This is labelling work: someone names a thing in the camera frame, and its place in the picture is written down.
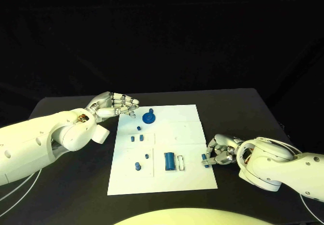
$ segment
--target paper sheet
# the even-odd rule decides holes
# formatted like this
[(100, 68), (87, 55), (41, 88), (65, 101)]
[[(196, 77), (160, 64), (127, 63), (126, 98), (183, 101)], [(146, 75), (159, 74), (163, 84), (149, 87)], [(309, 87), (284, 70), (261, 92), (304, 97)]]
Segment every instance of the paper sheet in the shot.
[[(156, 121), (146, 124), (141, 117), (150, 108)], [(120, 116), (108, 195), (218, 188), (213, 169), (202, 165), (206, 139), (196, 105), (140, 107), (136, 114), (136, 119)], [(175, 153), (175, 171), (166, 171), (167, 152)], [(177, 156), (183, 156), (183, 171)]]

